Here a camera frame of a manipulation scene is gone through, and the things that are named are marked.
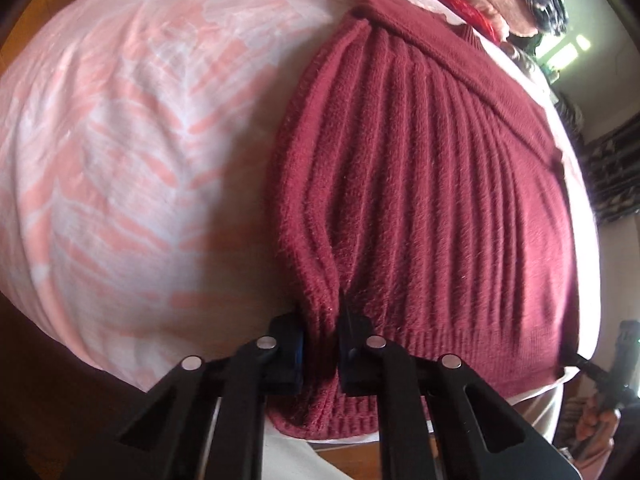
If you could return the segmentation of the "person's right hand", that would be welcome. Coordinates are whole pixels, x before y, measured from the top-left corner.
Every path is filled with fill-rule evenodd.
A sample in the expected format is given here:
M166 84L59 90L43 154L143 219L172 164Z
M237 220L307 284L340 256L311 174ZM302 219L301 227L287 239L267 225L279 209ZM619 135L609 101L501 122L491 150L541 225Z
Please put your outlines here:
M609 451L613 447L614 434L619 424L620 411L617 408L601 410L600 394L590 396L576 426L577 441L587 442L582 458L586 460Z

